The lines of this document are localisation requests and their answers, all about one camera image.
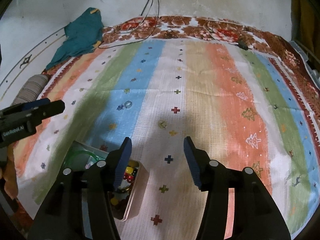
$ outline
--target yellow bead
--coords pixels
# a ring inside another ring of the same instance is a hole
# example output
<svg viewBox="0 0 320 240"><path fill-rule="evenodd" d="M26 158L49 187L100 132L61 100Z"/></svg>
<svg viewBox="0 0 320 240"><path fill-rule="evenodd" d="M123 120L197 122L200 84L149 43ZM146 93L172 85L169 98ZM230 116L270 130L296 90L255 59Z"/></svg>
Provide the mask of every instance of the yellow bead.
<svg viewBox="0 0 320 240"><path fill-rule="evenodd" d="M127 167L127 168L125 169L125 172L131 174L131 173L133 173L133 168Z"/></svg>
<svg viewBox="0 0 320 240"><path fill-rule="evenodd" d="M117 200L115 197L113 197L112 199L110 199L110 202L112 205L116 206L119 203L119 200Z"/></svg>

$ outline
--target blue stripe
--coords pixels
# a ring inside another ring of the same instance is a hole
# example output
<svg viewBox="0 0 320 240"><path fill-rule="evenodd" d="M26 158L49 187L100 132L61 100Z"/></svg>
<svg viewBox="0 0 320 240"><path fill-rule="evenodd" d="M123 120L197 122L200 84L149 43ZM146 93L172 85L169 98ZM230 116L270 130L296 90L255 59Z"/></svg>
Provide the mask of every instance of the blue stripe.
<svg viewBox="0 0 320 240"><path fill-rule="evenodd" d="M276 70L273 64L267 58L263 57L260 54L257 54L257 57L264 64L266 69L269 71L274 83L277 85L280 93L282 94L284 100L287 103L287 106L290 108L290 112L292 114L293 120L295 121L297 129L299 131L301 142L304 148L304 155L305 155L305 160L306 160L307 169L308 169L308 178L309 178L310 188L311 188L309 205L308 205L308 208L309 208L308 219L309 219L313 215L316 207L318 206L318 200L319 200L318 187L320 184L319 184L319 166L317 165L316 151L314 148L310 131L308 129L308 124L305 121L304 116L302 115L303 111L301 110L299 104L297 103L294 95L291 93L290 89L285 84L282 76L279 74L279 72Z"/></svg>
<svg viewBox="0 0 320 240"><path fill-rule="evenodd" d="M165 41L161 40L143 42L110 92L104 110L88 133L86 144L98 149L104 144L108 146L107 151L110 152L119 149L126 136L132 136L143 99L164 45ZM125 93L125 89L130 89L130 92ZM126 101L131 101L132 107L117 110L117 107L124 105ZM116 124L116 128L109 129L109 125L113 123Z"/></svg>

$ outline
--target black cable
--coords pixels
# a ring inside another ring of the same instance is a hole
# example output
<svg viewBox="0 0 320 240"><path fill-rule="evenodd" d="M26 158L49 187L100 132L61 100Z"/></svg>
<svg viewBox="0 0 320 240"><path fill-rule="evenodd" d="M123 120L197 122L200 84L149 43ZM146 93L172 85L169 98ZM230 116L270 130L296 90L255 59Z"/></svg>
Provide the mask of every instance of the black cable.
<svg viewBox="0 0 320 240"><path fill-rule="evenodd" d="M148 0L147 3L146 3L146 5L144 6L142 13L144 12L145 8L147 7L149 1L150 1L150 0ZM116 29L115 29L114 27L110 27L110 26L105 26L105 27L106 27L106 28L111 28L111 29L113 29L113 32L114 32L115 34L132 33L133 31L135 31L136 29L138 29L142 23L144 23L144 21L146 20L148 14L149 14L149 12L150 12L150 9L151 9L152 5L153 5L153 0L152 0L152 2L151 2L150 8L149 8L146 16L144 17L144 19L139 23L139 25L138 25L136 28L134 28L133 30L131 30L131 31L129 31L129 32L128 32L128 30L127 30L126 32L116 32Z"/></svg>
<svg viewBox="0 0 320 240"><path fill-rule="evenodd" d="M126 43L126 44L118 44L118 45L114 45L114 46L111 46L111 47L107 47L107 48L101 48L100 46L98 46L99 49L111 49L111 48L114 48L114 47L119 47L119 46L123 46L123 45L129 45L129 44L134 44L134 43L138 43L138 42L141 42L141 41L145 41L146 39L148 39L152 34L153 32L155 31L156 27L157 27L157 24L158 24L158 20L159 20L159 13L160 13L160 3L159 3L159 0L158 1L158 14L157 14L157 21L156 21L156 24L155 26L153 27L153 30L152 32L149 34L148 37L144 38L143 40L140 40L140 41L133 41L133 42L129 42L129 43Z"/></svg>
<svg viewBox="0 0 320 240"><path fill-rule="evenodd" d="M150 0L147 1L146 5L144 6L143 10L142 10L142 13L140 14L140 16L142 16L142 14L144 13L144 10L146 9L148 3L150 2Z"/></svg>

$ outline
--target teal cloth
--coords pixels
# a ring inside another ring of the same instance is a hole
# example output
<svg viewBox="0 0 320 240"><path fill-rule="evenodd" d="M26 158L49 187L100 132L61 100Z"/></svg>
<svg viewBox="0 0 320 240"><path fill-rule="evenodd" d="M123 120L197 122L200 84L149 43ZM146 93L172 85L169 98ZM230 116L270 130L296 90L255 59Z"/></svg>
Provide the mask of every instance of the teal cloth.
<svg viewBox="0 0 320 240"><path fill-rule="evenodd" d="M88 8L80 17L64 27L67 39L57 49L46 70L54 67L69 57L77 57L94 52L93 45L102 41L102 28L100 11L90 13L95 8Z"/></svg>

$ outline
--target yellow tag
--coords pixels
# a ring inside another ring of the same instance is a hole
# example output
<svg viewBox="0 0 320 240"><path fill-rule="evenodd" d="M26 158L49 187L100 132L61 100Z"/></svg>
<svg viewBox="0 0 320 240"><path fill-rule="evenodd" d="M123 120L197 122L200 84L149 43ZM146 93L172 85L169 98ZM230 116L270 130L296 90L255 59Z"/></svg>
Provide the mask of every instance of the yellow tag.
<svg viewBox="0 0 320 240"><path fill-rule="evenodd" d="M97 41L96 44L93 44L93 47L96 49L101 44L101 41Z"/></svg>
<svg viewBox="0 0 320 240"><path fill-rule="evenodd" d="M96 11L99 11L99 9L95 8L95 9L92 10L90 13L93 14L93 13L95 13Z"/></svg>

